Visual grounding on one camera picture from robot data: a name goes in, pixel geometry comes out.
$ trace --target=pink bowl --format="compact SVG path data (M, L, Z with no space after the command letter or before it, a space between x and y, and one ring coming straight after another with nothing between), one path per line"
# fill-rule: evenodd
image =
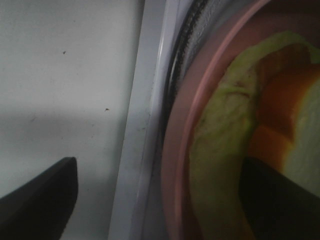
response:
M162 200L172 240L202 239L189 193L189 147L205 105L235 56L285 30L320 48L320 1L254 1L207 41L189 68L172 108L162 154Z

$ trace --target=white wall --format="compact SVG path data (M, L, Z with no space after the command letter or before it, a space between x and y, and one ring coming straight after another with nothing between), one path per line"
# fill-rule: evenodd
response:
M107 239L142 10L141 0L0 0L0 197L76 156L62 240Z

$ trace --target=green skin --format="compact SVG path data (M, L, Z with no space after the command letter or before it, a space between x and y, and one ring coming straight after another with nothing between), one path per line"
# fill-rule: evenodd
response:
M320 62L320 49L302 36L290 31L274 34L233 60L196 126L189 153L190 193L205 240L240 239L244 213L238 198L239 177L257 124L259 86L254 65L294 43L305 44L311 62Z

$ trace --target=food in bowl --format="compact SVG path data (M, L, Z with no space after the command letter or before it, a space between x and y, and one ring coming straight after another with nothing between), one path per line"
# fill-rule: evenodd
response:
M226 69L197 123L189 153L191 203L205 240L255 239L238 184L244 156L256 149L250 144L260 125L258 102L279 73L316 63L320 49L284 31L247 48ZM261 145L264 138L260 135Z
M260 95L256 120L247 155L320 197L320 64L273 77Z

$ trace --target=black object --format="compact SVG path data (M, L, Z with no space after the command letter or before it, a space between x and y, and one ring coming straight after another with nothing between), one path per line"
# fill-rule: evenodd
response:
M77 160L66 157L0 199L0 240L60 239L77 196Z
M247 157L239 196L257 240L320 240L320 198Z

